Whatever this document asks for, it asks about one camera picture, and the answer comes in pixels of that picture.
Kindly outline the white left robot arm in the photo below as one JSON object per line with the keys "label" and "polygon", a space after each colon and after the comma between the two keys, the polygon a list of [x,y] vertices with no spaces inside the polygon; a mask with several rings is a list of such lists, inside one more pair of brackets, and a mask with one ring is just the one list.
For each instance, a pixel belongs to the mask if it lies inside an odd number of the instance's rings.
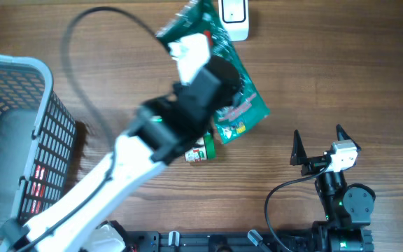
{"label": "white left robot arm", "polygon": [[24,225],[1,227],[0,251],[79,251],[90,233],[132,192],[190,150],[215,112],[239,91],[238,70],[212,56],[190,85],[175,85],[175,100],[149,99],[92,171],[49,209]]}

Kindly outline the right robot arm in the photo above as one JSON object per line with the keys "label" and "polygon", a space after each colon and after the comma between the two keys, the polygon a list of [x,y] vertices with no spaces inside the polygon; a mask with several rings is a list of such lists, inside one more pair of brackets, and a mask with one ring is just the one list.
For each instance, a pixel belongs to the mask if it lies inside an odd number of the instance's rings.
{"label": "right robot arm", "polygon": [[302,167],[301,175],[314,175],[315,188],[325,212],[325,221],[293,235],[297,251],[373,251],[372,232],[366,227],[376,199],[375,192],[361,183],[348,184],[344,172],[356,165],[361,147],[336,126],[337,140],[321,156],[308,157],[300,133],[294,131],[290,164]]}

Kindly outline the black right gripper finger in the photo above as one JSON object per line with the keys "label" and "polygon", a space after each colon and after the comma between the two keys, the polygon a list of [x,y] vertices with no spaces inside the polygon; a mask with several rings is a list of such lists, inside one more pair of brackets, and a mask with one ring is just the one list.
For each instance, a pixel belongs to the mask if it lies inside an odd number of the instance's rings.
{"label": "black right gripper finger", "polygon": [[302,138],[299,134],[299,130],[294,131],[292,153],[290,156],[290,165],[297,166],[303,165],[308,162],[308,157],[306,155],[304,145],[302,143]]}
{"label": "black right gripper finger", "polygon": [[336,125],[336,133],[337,133],[337,139],[339,141],[350,140],[354,143],[355,147],[357,148],[357,152],[361,151],[361,147],[346,133],[346,131],[340,124]]}

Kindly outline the green gloves packet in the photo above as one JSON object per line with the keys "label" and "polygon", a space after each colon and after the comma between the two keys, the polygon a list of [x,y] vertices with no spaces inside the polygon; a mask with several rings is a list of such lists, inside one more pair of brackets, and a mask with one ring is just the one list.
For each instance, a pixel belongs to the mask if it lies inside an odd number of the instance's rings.
{"label": "green gloves packet", "polygon": [[240,74],[241,87],[233,104],[214,115],[214,123],[224,144],[238,139],[251,130],[270,110],[242,64],[228,32],[223,27],[218,7],[212,1],[189,1],[176,17],[156,33],[164,45],[191,34],[204,34],[208,38],[211,56],[231,62]]}

